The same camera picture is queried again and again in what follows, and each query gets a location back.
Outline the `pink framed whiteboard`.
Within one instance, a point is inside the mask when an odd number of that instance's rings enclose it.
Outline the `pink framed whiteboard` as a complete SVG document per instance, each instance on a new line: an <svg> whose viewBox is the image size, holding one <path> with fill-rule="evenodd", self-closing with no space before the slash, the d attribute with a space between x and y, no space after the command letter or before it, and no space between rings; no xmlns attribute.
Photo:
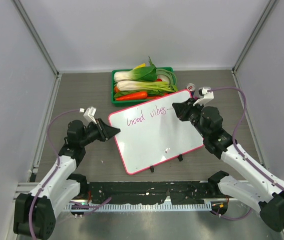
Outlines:
<svg viewBox="0 0 284 240"><path fill-rule="evenodd" d="M188 90L149 100L109 114L125 172L134 175L203 147L203 138L188 121L180 121L173 103L188 100Z"/></svg>

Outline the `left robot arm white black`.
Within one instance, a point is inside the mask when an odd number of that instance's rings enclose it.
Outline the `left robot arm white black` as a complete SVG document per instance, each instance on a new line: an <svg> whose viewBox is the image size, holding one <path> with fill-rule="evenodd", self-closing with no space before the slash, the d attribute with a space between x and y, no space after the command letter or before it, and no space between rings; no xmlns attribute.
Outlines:
<svg viewBox="0 0 284 240"><path fill-rule="evenodd" d="M105 142L119 132L100 118L88 125L80 120L69 122L64 145L52 168L34 189L16 198L14 233L35 240L49 239L64 207L74 197L81 200L87 196L86 177L73 173L86 154L85 147L96 140Z"/></svg>

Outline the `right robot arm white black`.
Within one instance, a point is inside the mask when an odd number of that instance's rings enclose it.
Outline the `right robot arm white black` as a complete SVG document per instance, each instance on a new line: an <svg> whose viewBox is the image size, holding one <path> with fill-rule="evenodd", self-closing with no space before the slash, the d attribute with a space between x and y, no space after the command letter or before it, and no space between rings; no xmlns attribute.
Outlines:
<svg viewBox="0 0 284 240"><path fill-rule="evenodd" d="M284 180L270 173L254 160L223 127L216 107L198 104L193 98L172 105L176 116L190 122L203 137L205 148L233 167L249 185L219 171L209 178L208 193L236 198L259 213L263 222L275 232L284 229Z"/></svg>

